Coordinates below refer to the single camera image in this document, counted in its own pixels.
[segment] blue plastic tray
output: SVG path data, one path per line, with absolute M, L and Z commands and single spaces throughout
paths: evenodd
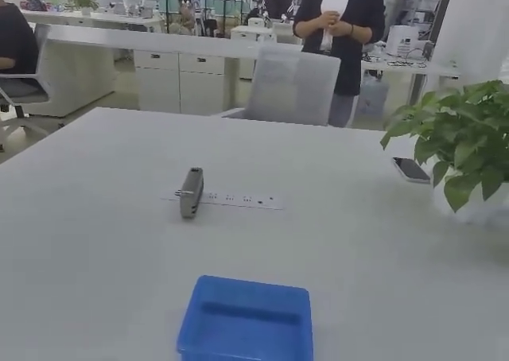
M 309 293 L 202 276 L 178 336 L 183 361 L 313 361 Z

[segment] smartphone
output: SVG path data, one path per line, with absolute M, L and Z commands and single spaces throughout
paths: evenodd
M 428 174 L 414 160 L 394 157 L 392 161 L 407 181 L 418 182 L 419 184 L 429 184 L 431 182 Z

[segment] white drawer cabinet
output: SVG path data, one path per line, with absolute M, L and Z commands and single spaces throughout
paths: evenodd
M 211 75 L 224 75 L 223 57 L 180 55 L 182 72 L 208 73 Z
M 136 68 L 139 106 L 142 111 L 180 113 L 180 77 L 178 71 Z
M 221 113 L 225 108 L 224 88 L 223 75 L 181 72 L 181 113 L 202 116 Z
M 247 33 L 243 31 L 231 31 L 231 39 L 243 41 L 256 41 L 258 39 L 257 33 Z M 255 61 L 253 59 L 241 59 L 239 65 L 240 79 L 252 80 L 253 72 L 255 71 Z
M 238 60 L 135 52 L 134 63 L 142 111 L 214 115 L 235 107 Z
M 178 53 L 134 52 L 134 66 L 137 68 L 168 69 L 178 71 Z

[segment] gray pants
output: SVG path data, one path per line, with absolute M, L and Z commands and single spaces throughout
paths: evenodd
M 0 79 L 0 89 L 9 97 L 25 97 L 39 91 L 37 87 L 22 82 L 19 79 Z M 0 103 L 5 102 L 0 94 Z
M 331 110 L 328 113 L 328 124 L 336 128 L 344 128 L 352 114 L 355 96 L 332 96 Z

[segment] black blazer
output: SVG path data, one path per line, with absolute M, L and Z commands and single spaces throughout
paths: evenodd
M 302 0 L 295 15 L 293 33 L 299 21 L 310 21 L 321 15 L 322 0 Z M 385 6 L 383 0 L 348 0 L 347 8 L 341 16 L 343 21 L 361 27 L 370 27 L 373 31 L 371 43 L 383 37 L 385 29 Z M 303 52 L 318 52 L 323 29 L 318 29 L 305 39 Z M 340 73 L 337 76 L 334 92 L 338 95 L 356 96 L 360 92 L 361 60 L 363 45 L 352 37 L 334 37 L 331 56 L 341 59 Z

